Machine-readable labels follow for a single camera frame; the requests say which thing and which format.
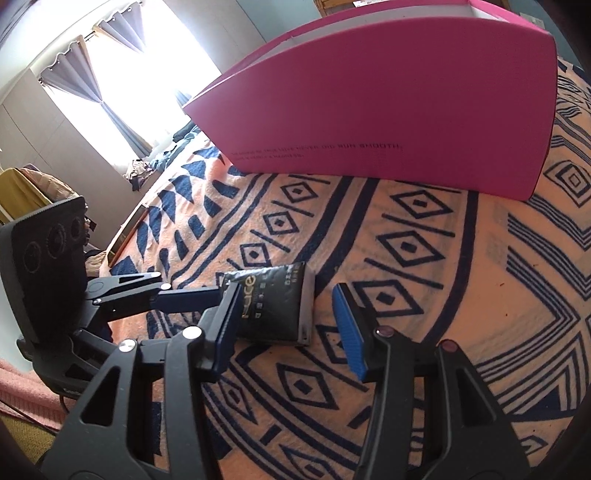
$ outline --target bright window light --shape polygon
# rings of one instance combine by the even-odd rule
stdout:
[[[103,100],[152,146],[171,142],[190,120],[176,89],[190,96],[220,75],[183,23],[162,0],[142,6],[146,52],[95,34],[86,42]],[[49,88],[51,97],[88,142],[120,173],[137,156],[100,105]]]

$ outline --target yellow fabric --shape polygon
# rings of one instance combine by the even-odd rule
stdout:
[[[0,222],[20,218],[51,202],[16,168],[9,168],[0,173]]]
[[[6,415],[0,417],[22,452],[33,463],[36,463],[53,444],[54,437],[39,427]]]

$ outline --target black cable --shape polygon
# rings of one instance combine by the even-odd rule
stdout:
[[[68,410],[68,407],[66,407],[66,402],[64,401],[63,395],[60,395],[60,405],[61,409],[65,412],[66,415],[68,415],[70,413],[70,410]]]
[[[30,421],[31,423],[35,424],[36,426],[38,426],[39,428],[41,428],[42,430],[45,430],[48,434],[53,435],[54,437],[57,436],[57,432],[55,430],[51,430],[49,428],[47,428],[45,425],[43,425],[41,422],[35,420],[34,418],[30,417],[29,415],[27,415],[26,413],[21,412],[18,408],[13,407],[12,405],[10,405],[10,403],[6,403],[4,400],[0,400],[0,403],[6,405],[8,408],[10,408],[11,410],[14,410],[15,412],[17,412],[20,416],[22,416],[23,418],[27,419],[28,421]]]

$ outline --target bed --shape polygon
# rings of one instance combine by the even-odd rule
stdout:
[[[330,301],[338,282],[415,340],[457,341],[530,464],[542,460],[581,403],[591,355],[591,88],[558,67],[550,153],[524,203],[420,183],[247,175],[203,133],[186,139],[101,274],[160,271],[187,288],[300,260],[316,272],[311,346],[240,341],[222,380],[204,387],[225,478],[352,477],[373,390],[346,364]],[[113,336],[166,338],[198,319],[149,312],[116,322]],[[411,463],[423,436],[416,395]],[[157,432],[161,400],[160,385]],[[164,442],[154,438],[159,456]]]

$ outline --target gray curtain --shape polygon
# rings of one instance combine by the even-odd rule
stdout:
[[[103,101],[82,36],[70,44],[66,53],[60,53],[51,67],[41,72],[41,81],[45,85],[100,104],[138,158],[150,155],[152,146]]]
[[[133,3],[124,12],[117,12],[112,18],[95,25],[93,30],[99,34],[107,35],[133,51],[144,53],[146,45],[141,8],[138,2]],[[177,88],[173,90],[179,107],[191,99],[187,93]]]

